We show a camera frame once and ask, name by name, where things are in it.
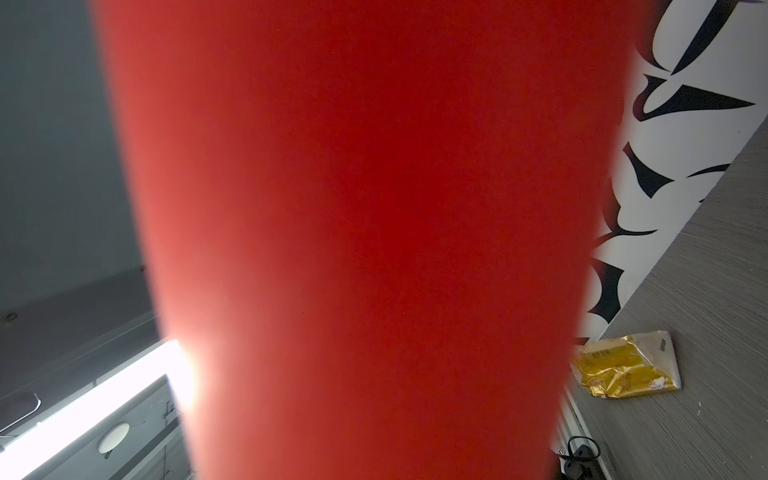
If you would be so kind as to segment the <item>yellow snack packet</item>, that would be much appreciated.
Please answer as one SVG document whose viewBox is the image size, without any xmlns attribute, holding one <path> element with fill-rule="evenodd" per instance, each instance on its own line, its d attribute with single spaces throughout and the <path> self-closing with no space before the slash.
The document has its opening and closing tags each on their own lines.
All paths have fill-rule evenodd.
<svg viewBox="0 0 768 480">
<path fill-rule="evenodd" d="M 624 399 L 682 389 L 673 339 L 667 331 L 580 346 L 571 370 L 577 383 L 597 398 Z"/>
</svg>

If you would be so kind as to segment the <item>ceiling light strip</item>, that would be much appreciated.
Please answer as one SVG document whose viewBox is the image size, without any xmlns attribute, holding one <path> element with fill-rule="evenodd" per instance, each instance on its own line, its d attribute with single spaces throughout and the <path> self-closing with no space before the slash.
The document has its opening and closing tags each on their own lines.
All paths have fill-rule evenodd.
<svg viewBox="0 0 768 480">
<path fill-rule="evenodd" d="M 185 368 L 178 341 L 160 344 L 10 442 L 1 477 L 23 479 L 166 375 Z"/>
</svg>

